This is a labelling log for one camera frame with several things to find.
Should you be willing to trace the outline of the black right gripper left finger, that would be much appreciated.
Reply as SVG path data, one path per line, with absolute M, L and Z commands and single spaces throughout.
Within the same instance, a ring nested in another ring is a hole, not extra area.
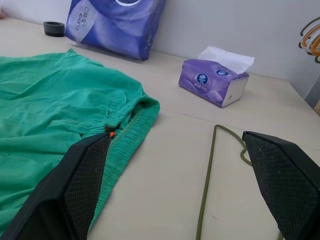
M 35 187 L 0 240 L 87 240 L 99 199 L 109 133 L 73 144 Z

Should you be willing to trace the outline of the purple tissue box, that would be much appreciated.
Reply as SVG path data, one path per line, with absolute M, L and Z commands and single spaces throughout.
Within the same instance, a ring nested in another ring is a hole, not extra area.
M 255 58 L 208 46 L 183 62 L 178 85 L 224 108 L 241 99 Z

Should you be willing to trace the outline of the olive green wire hanger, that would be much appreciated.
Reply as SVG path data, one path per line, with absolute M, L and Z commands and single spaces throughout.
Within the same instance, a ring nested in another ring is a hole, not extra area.
M 213 127 L 195 240 L 285 240 L 260 196 L 240 132 Z

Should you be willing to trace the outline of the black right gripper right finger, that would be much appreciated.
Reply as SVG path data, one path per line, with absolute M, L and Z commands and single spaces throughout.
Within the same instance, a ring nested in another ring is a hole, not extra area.
M 253 131 L 242 140 L 285 240 L 320 240 L 320 167 L 293 142 Z

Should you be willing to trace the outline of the green shorts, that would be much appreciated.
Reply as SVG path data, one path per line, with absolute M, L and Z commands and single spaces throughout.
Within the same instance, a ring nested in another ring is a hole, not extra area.
M 72 49 L 0 56 L 0 237 L 71 145 L 112 132 L 96 220 L 159 111 L 139 81 Z

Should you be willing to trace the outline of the purple toilet paper pack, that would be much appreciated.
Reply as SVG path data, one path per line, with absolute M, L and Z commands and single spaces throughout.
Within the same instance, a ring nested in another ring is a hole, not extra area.
M 147 60 L 166 0 L 71 0 L 70 40 Z

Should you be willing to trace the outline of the hangers on wooden rack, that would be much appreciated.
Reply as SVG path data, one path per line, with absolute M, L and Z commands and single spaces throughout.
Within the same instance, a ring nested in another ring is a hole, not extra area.
M 312 43 L 320 36 L 320 28 L 317 30 L 311 30 L 307 34 L 305 34 L 300 41 L 300 45 L 302 49 L 308 49 L 311 47 Z

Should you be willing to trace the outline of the bundle of coloured hangers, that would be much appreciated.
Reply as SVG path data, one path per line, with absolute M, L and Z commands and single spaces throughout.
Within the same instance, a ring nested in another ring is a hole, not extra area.
M 320 39 L 320 31 L 314 32 L 309 35 L 305 35 L 301 38 L 298 43 L 298 47 L 306 51 L 308 55 L 313 55 L 312 45 L 316 42 L 316 40 Z

